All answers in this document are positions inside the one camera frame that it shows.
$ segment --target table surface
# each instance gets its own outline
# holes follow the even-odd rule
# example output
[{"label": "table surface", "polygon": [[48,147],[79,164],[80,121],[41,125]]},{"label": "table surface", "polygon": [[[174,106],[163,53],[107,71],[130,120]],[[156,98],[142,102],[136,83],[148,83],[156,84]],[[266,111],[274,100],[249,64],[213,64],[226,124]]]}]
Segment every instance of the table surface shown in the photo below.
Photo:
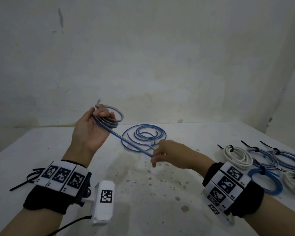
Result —
[{"label": "table surface", "polygon": [[[121,134],[130,126],[120,125],[116,132]],[[198,149],[215,161],[224,162],[223,152],[216,144],[245,148],[240,140],[265,149],[259,142],[263,141],[295,153],[239,122],[157,126],[166,131],[168,139]],[[12,192],[9,189],[24,182],[32,168],[46,167],[51,161],[60,159],[71,142],[72,131],[72,127],[32,129],[0,153],[0,230],[22,209],[33,185],[27,184]],[[57,235],[257,235],[243,219],[236,217],[234,226],[225,227],[216,218],[202,201],[203,178],[196,172],[178,169],[169,163],[159,163],[153,168],[148,156],[125,150],[113,135],[95,154],[89,170],[92,189],[103,179],[116,184],[111,223],[91,226],[87,221],[81,221]],[[285,186],[283,193],[275,198],[295,211],[295,196]],[[189,211],[181,210],[184,205]],[[82,208],[70,206],[61,225],[89,214],[89,203]]]}]

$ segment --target white table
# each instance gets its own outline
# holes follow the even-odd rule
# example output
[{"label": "white table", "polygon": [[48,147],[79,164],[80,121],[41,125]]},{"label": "white table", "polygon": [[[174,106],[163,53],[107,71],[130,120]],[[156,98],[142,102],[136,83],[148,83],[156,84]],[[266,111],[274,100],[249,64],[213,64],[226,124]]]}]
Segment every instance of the white table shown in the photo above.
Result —
[{"label": "white table", "polygon": [[[263,141],[295,153],[238,122],[158,126],[166,131],[168,139],[199,149],[215,161],[223,160],[223,153],[216,144],[245,148],[240,140],[265,149],[259,142]],[[120,125],[116,132],[122,133],[128,127]],[[0,153],[0,230],[22,209],[33,185],[27,184],[12,192],[9,189],[24,182],[32,168],[46,167],[52,160],[60,159],[70,144],[72,131],[72,127],[32,129]],[[218,221],[202,202],[203,178],[196,172],[177,169],[167,163],[152,168],[149,161],[144,154],[125,150],[119,139],[110,135],[96,153],[89,170],[92,172],[92,188],[102,179],[113,180],[116,184],[112,222],[106,226],[91,226],[87,221],[81,221],[58,235],[94,235],[95,232],[96,235],[256,235],[243,219],[236,217],[232,227],[224,227]],[[286,187],[275,198],[295,211],[295,196]],[[181,210],[183,205],[190,210],[184,213]],[[89,210],[88,203],[82,208],[70,206],[62,225],[89,215]]]}]

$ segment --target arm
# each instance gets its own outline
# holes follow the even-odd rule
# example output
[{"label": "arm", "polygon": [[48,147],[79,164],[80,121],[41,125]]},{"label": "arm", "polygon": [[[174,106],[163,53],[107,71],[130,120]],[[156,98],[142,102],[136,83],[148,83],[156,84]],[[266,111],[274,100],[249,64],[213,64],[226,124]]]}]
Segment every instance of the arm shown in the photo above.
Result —
[{"label": "arm", "polygon": [[[95,152],[102,146],[109,132],[98,126],[92,115],[115,118],[102,104],[91,107],[75,124],[71,145],[62,160],[71,160],[88,167]],[[0,236],[46,236],[57,230],[63,215],[52,210],[22,209],[0,232]]]},{"label": "arm", "polygon": [[[203,177],[214,163],[206,155],[171,140],[161,140],[153,155],[153,167],[159,161],[166,161],[182,169],[192,169]],[[295,212],[267,194],[259,209],[244,219],[260,236],[295,235]]]}]

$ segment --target white wall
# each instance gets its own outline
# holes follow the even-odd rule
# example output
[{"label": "white wall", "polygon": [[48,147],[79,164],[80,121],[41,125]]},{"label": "white wall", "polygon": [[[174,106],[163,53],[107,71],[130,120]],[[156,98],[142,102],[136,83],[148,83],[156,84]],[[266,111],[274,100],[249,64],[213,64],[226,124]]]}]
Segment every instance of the white wall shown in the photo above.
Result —
[{"label": "white wall", "polygon": [[294,64],[295,0],[0,0],[0,128],[71,124],[101,98],[123,124],[264,131]]},{"label": "white wall", "polygon": [[295,70],[266,134],[295,149]]}]

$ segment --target white cable bundle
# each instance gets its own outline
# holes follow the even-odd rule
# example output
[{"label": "white cable bundle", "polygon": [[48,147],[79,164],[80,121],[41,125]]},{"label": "white cable bundle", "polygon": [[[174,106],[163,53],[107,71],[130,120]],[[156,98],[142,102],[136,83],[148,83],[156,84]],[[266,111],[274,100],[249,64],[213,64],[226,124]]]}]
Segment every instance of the white cable bundle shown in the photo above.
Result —
[{"label": "white cable bundle", "polygon": [[240,147],[233,148],[234,151],[232,152],[232,147],[230,145],[224,148],[223,152],[226,160],[241,169],[246,170],[247,168],[249,168],[253,163],[253,158],[249,154],[249,152],[247,152],[244,149],[241,149]]},{"label": "white cable bundle", "polygon": [[286,186],[291,190],[293,194],[295,194],[295,172],[293,171],[287,171],[284,173],[284,182]]}]

